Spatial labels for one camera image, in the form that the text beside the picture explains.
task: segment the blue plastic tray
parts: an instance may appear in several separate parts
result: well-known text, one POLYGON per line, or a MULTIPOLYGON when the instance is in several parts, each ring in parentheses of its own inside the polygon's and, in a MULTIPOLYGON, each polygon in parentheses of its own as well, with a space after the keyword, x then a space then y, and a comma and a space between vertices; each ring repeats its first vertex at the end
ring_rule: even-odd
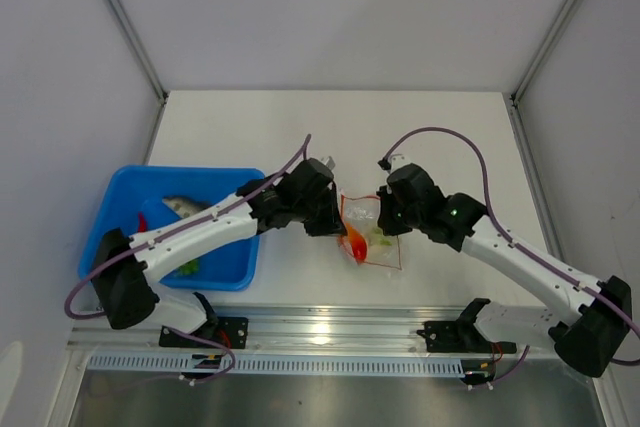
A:
MULTIPOLYGON (((264 174, 256 169, 123 167, 111 178, 82 254, 78 274, 81 277, 89 274, 100 239, 106 232, 119 227, 128 236, 137 231, 139 212, 144 215, 149 230, 179 220, 162 203, 163 197, 182 195, 213 205, 247 181, 261 178, 264 174)), ((197 273, 180 276, 174 272, 162 279, 162 283, 193 290, 246 289, 256 270, 259 242, 256 236, 220 247, 200 257, 197 273)))

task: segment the white wall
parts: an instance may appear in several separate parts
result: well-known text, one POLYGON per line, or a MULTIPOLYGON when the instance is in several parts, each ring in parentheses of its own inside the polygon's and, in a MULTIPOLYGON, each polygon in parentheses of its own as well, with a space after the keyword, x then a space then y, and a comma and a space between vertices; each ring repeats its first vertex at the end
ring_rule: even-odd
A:
MULTIPOLYGON (((569 260, 626 279, 640 319, 640 1, 585 0, 522 114, 569 260)), ((640 356, 627 339, 621 357, 640 356)), ((615 369, 640 425, 640 368, 615 369)))
POLYGON ((168 89, 511 91, 561 0, 123 0, 168 89))
POLYGON ((46 416, 87 231, 155 111, 102 0, 0 0, 0 352, 25 347, 2 427, 46 416))

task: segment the fake fish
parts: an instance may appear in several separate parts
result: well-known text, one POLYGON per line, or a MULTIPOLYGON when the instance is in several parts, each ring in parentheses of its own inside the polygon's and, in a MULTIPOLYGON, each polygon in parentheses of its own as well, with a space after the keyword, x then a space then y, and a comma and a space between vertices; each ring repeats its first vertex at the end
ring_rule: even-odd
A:
POLYGON ((162 203, 175 212, 181 219, 186 219, 211 207, 211 205, 206 202, 198 202, 197 200, 181 195, 165 197, 162 199, 162 203))
POLYGON ((367 241, 349 222, 344 222, 347 228, 347 240, 351 245, 351 252, 356 262, 361 264, 367 258, 367 241))

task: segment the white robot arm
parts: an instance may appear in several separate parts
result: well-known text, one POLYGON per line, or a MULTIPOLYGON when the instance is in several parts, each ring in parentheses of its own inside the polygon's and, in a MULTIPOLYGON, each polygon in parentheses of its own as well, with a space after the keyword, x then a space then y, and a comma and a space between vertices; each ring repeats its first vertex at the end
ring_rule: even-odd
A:
POLYGON ((389 157, 386 167, 387 185, 378 191, 378 225, 386 235, 420 230, 432 241, 496 268, 546 306, 507 307, 475 299, 454 328, 448 326, 454 332, 444 339, 439 338, 438 322, 425 323, 421 335, 427 349, 484 352, 487 343, 509 341, 554 349, 579 372, 602 375, 629 327, 587 291, 600 293, 631 316, 631 291, 625 282, 615 276, 603 282, 540 251, 513 235, 491 218, 485 205, 466 194, 444 196, 427 172, 404 155, 389 157), (544 268, 540 259, 576 279, 577 286, 544 268))
POLYGON ((252 180, 217 205, 161 229, 126 237, 107 232, 98 247, 94 269, 122 252, 125 256, 92 277, 113 329, 143 320, 205 340, 212 340, 217 318, 198 293, 170 289, 160 280, 186 262, 223 245, 301 222, 309 236, 344 235, 331 158, 310 158, 268 187, 252 180))

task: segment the green object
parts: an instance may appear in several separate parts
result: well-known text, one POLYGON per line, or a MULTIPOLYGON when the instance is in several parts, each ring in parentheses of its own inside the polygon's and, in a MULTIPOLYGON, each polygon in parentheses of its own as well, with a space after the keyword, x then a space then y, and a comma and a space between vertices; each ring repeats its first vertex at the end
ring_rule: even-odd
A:
POLYGON ((198 259, 193 259, 184 265, 181 265, 175 270, 178 277, 185 277, 187 275, 197 274, 200 271, 200 262, 198 259))
POLYGON ((371 230, 369 230, 367 240, 369 242, 369 245, 393 245, 392 237, 385 236, 382 233, 382 229, 380 227, 373 227, 371 230))

